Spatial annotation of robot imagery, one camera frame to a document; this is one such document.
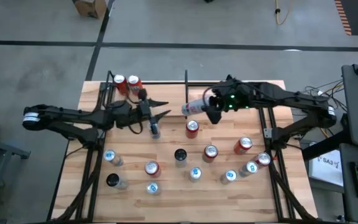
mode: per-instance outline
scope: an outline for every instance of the black desk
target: black desk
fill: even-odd
[[[303,159],[310,160],[337,149],[340,143],[358,145],[358,75],[351,65],[342,66],[342,78],[347,105],[348,127],[302,151]]]
[[[358,222],[358,197],[350,162],[358,162],[358,146],[340,144],[344,184],[344,210],[347,221]]]

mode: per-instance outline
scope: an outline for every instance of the concrete floor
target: concrete floor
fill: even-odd
[[[284,13],[288,3],[280,1]],[[294,1],[280,27],[273,12],[274,0],[116,0],[104,42],[358,47],[358,37],[344,33],[333,0]],[[92,42],[100,24],[80,17],[69,1],[0,0],[0,40]],[[0,45],[0,140],[32,151],[28,161],[15,158],[9,165],[0,194],[0,218],[8,223],[46,219],[67,144],[50,131],[26,131],[22,111],[41,103],[76,108],[92,53],[92,47]],[[358,63],[358,52],[103,47],[92,80],[104,80],[107,70],[143,80],[182,80],[188,69],[191,80],[220,80],[230,73],[243,80],[284,80],[295,91],[338,80],[341,65],[352,63]],[[337,97],[345,102],[343,93]],[[306,139],[322,138],[313,131]],[[313,188],[320,218],[343,213],[340,196]]]

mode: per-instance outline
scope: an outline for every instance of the wooden tabletop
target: wooden tabletop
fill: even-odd
[[[284,87],[282,80],[269,81]],[[84,82],[78,109],[93,110],[98,97],[100,82]],[[128,128],[113,128],[107,132],[105,150],[114,149],[124,159],[124,165],[114,167],[103,161],[94,210],[94,222],[274,222],[277,221],[269,169],[234,183],[223,185],[219,177],[228,169],[238,170],[257,153],[265,150],[259,114],[255,109],[223,113],[219,124],[212,125],[205,114],[189,116],[200,124],[197,138],[185,136],[186,119],[181,114],[185,103],[185,86],[144,85],[148,96],[169,104],[154,108],[154,113],[172,110],[160,120],[161,138],[152,139],[147,129],[135,135]],[[201,98],[205,88],[191,87],[189,101]],[[293,122],[290,108],[274,108],[277,126],[284,127]],[[267,123],[269,116],[265,112]],[[243,156],[235,155],[233,145],[242,137],[250,137],[252,149]],[[205,145],[213,144],[219,155],[211,164],[203,162],[201,155]],[[70,143],[68,152],[78,149],[76,141]],[[176,168],[173,153],[176,149],[187,151],[187,166]],[[290,188],[309,213],[317,216],[308,176],[299,149],[283,150]],[[61,215],[74,199],[81,185],[86,150],[78,151],[64,163],[62,178],[53,209],[52,218]],[[144,172],[147,161],[155,160],[162,168],[156,180],[160,195],[146,192],[146,184],[152,179]],[[191,183],[186,172],[192,167],[201,168],[203,175],[198,183]],[[126,190],[118,190],[106,184],[106,177],[117,173],[128,180]],[[284,194],[280,191],[284,214],[288,217]],[[89,197],[85,200],[84,212],[88,211]]]

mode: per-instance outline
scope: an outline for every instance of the can lid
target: can lid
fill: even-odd
[[[107,185],[110,187],[114,187],[119,183],[119,176],[117,174],[110,174],[106,179]]]
[[[258,154],[258,161],[263,165],[267,165],[270,163],[270,156],[266,152],[261,152]]]
[[[147,184],[146,190],[149,194],[155,194],[158,191],[158,184],[156,182],[150,182]]]
[[[114,76],[114,82],[115,83],[122,83],[125,81],[125,76],[124,75],[115,75]]]
[[[154,161],[149,161],[146,163],[144,169],[148,174],[155,174],[158,171],[158,164]]]
[[[208,157],[216,157],[218,155],[218,149],[216,146],[208,145],[205,147],[205,154]]]
[[[196,131],[198,129],[198,122],[194,120],[187,122],[187,128],[190,131]]]
[[[226,171],[226,178],[230,182],[235,181],[235,179],[237,178],[237,173],[234,170],[228,170]]]
[[[242,137],[242,138],[240,138],[240,143],[241,143],[241,146],[244,148],[252,147],[252,141],[250,138]]]
[[[179,161],[184,161],[187,157],[187,152],[184,149],[177,149],[175,151],[175,159]]]
[[[201,169],[199,167],[194,167],[190,170],[191,178],[199,179],[201,177]]]
[[[128,78],[128,82],[130,84],[136,84],[137,82],[139,81],[139,77],[135,76],[135,75],[131,75],[129,78]]]
[[[113,150],[107,150],[104,153],[104,159],[107,161],[112,161],[116,156],[116,152],[114,152]]]
[[[254,161],[247,162],[245,167],[243,167],[242,169],[244,170],[244,168],[246,171],[251,172],[253,174],[258,172],[258,164],[256,164],[256,162],[254,162]]]

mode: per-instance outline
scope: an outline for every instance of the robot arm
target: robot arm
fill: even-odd
[[[267,82],[244,83],[230,75],[227,76],[226,81],[208,89],[211,89],[214,95],[204,101],[203,111],[213,124],[219,122],[223,111],[229,110],[289,106],[307,111],[308,115],[305,118],[285,128],[264,130],[265,136],[271,141],[272,149],[285,148],[289,138],[296,134],[305,134],[313,128],[329,128],[336,123],[334,108],[328,104],[329,98],[325,96],[285,91]]]
[[[167,103],[147,99],[146,90],[141,90],[135,108],[125,100],[108,103],[105,110],[96,109],[92,112],[35,105],[24,109],[22,124],[31,131],[48,129],[67,139],[77,138],[84,147],[91,147],[97,141],[98,129],[107,131],[114,126],[114,122],[120,129],[147,120],[151,124],[157,124],[170,111],[153,116],[150,108]],[[81,129],[67,123],[90,124],[92,128]]]

